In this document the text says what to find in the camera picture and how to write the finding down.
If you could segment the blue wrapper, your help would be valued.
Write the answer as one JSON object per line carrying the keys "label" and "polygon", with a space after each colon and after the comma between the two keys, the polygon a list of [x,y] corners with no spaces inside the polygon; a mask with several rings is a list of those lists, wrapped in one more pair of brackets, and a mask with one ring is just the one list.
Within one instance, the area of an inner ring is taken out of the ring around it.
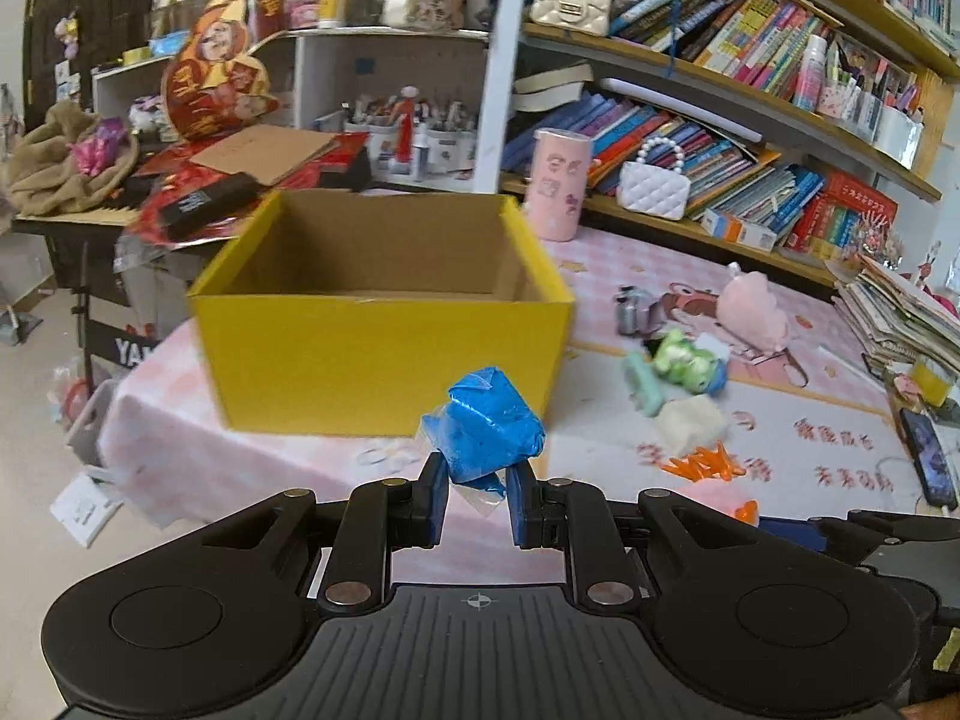
{"label": "blue wrapper", "polygon": [[538,457],[545,444],[542,421],[494,366],[451,385],[443,405],[421,418],[420,431],[446,460],[452,483],[500,499],[506,470]]}

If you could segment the green frog toy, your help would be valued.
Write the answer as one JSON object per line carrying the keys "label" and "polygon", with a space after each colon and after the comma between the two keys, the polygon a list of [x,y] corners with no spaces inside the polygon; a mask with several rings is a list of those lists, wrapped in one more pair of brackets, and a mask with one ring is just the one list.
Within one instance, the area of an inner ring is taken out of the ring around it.
{"label": "green frog toy", "polygon": [[695,346],[678,328],[659,340],[652,356],[656,376],[692,395],[714,395],[726,387],[726,362],[709,349]]}

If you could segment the pink plush toy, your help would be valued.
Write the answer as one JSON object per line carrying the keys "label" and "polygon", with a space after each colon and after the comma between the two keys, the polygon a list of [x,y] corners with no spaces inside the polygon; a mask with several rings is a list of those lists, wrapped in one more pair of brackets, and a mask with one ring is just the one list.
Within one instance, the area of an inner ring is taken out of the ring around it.
{"label": "pink plush toy", "polygon": [[737,262],[727,267],[729,281],[716,299],[716,319],[727,332],[774,355],[788,346],[786,312],[771,293],[768,277],[759,271],[743,271]]}

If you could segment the black smartphone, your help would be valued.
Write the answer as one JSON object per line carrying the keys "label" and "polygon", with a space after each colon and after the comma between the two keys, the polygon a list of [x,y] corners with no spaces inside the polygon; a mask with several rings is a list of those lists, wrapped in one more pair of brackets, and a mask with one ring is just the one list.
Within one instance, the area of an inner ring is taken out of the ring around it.
{"label": "black smartphone", "polygon": [[932,507],[955,511],[958,507],[957,489],[934,424],[923,413],[907,408],[898,411],[898,422],[914,469],[921,479],[924,499]]}

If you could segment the mint green comb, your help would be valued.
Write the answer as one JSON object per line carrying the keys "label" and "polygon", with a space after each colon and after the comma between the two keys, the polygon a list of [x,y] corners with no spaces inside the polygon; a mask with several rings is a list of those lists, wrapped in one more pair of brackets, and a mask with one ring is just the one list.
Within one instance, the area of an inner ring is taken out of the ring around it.
{"label": "mint green comb", "polygon": [[631,351],[623,358],[623,375],[630,390],[630,400],[636,410],[648,418],[655,418],[665,403],[661,381],[651,362],[643,353]]}

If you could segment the pink checkered desk mat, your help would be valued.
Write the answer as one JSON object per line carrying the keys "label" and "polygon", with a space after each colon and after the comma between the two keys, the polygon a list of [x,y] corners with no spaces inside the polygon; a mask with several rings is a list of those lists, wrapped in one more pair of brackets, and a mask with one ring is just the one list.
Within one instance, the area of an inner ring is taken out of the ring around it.
{"label": "pink checkered desk mat", "polygon": [[[551,397],[544,478],[566,476],[630,500],[641,489],[691,494],[724,512],[841,517],[853,509],[921,514],[928,504],[885,395],[848,369],[857,351],[831,305],[794,291],[784,355],[731,356],[711,401],[669,390],[658,416],[630,397],[613,298],[624,284],[661,296],[683,330],[713,327],[726,271],[672,250],[585,229],[551,248],[576,296],[573,343]],[[243,434],[224,426],[192,325],[122,380],[98,440],[125,502],[151,522],[212,522],[288,488],[343,499],[371,479],[415,476],[430,444],[405,439]]]}

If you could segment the yellow cardboard box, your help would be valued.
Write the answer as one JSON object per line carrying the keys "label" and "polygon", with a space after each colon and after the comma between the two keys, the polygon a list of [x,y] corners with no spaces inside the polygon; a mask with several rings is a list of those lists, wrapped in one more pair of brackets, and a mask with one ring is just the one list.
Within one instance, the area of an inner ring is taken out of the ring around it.
{"label": "yellow cardboard box", "polygon": [[409,436],[496,367],[543,415],[574,294],[516,200],[274,192],[189,293],[229,427]]}

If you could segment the white charger block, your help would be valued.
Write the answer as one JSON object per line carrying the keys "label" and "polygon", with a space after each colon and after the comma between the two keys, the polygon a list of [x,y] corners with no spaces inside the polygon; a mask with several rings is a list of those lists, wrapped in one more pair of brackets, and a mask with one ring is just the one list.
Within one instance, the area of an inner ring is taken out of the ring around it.
{"label": "white charger block", "polygon": [[711,333],[700,333],[695,340],[695,346],[716,358],[722,364],[727,364],[731,359],[731,346],[726,341],[721,340]]}

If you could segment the stack of papers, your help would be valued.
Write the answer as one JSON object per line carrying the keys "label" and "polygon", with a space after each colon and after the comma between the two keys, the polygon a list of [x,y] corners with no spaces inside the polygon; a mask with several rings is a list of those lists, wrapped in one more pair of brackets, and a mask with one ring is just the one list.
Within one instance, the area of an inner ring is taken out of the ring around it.
{"label": "stack of papers", "polygon": [[872,367],[928,358],[958,374],[958,319],[931,294],[871,259],[835,283],[836,310]]}

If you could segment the pink cylindrical cup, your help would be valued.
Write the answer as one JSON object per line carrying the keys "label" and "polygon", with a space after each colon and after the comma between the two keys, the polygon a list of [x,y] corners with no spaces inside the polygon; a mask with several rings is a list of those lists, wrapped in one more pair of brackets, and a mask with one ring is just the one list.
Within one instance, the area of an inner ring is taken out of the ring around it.
{"label": "pink cylindrical cup", "polygon": [[559,128],[539,128],[524,215],[535,236],[566,242],[576,236],[592,164],[592,140]]}

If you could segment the white quilted pearl handbag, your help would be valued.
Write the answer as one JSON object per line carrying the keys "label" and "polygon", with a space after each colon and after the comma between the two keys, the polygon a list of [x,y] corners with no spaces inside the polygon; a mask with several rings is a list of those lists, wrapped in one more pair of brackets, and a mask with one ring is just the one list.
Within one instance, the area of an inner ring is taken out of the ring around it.
{"label": "white quilted pearl handbag", "polygon": [[[654,166],[647,155],[656,146],[667,146],[672,154],[669,167]],[[623,210],[641,215],[656,216],[667,221],[679,221],[685,213],[686,200],[692,183],[683,174],[685,151],[672,138],[654,137],[643,143],[633,161],[620,171],[617,187],[617,205]]]}

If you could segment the brown cardboard sheet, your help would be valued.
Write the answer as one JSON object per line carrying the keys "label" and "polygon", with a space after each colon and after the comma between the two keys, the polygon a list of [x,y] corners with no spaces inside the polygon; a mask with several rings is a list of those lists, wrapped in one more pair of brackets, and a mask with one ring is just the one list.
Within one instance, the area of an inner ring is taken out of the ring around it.
{"label": "brown cardboard sheet", "polygon": [[275,185],[334,142],[332,133],[257,124],[221,138],[190,161],[228,176],[247,174],[260,185]]}

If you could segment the red gold gift bag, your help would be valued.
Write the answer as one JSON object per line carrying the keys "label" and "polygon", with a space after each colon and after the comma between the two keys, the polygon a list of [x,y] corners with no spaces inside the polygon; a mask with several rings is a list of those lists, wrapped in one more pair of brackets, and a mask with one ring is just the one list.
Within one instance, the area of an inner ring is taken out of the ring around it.
{"label": "red gold gift bag", "polygon": [[163,104],[174,132],[200,140],[277,110],[254,50],[285,28],[285,0],[210,0],[164,72]]}

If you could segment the beige blanket pile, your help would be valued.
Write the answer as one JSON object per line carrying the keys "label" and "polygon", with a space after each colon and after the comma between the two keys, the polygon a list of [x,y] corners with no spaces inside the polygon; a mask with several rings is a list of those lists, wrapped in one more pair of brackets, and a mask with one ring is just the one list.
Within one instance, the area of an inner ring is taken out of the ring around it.
{"label": "beige blanket pile", "polygon": [[20,216],[93,210],[130,176],[139,156],[139,138],[122,119],[105,119],[64,99],[10,156],[7,199]]}

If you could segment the cream quilted handbag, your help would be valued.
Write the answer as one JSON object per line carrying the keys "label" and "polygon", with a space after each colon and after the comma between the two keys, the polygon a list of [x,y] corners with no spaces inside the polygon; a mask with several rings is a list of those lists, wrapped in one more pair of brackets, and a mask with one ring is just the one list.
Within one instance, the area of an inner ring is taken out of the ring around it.
{"label": "cream quilted handbag", "polygon": [[532,23],[605,37],[610,26],[612,0],[534,0]]}

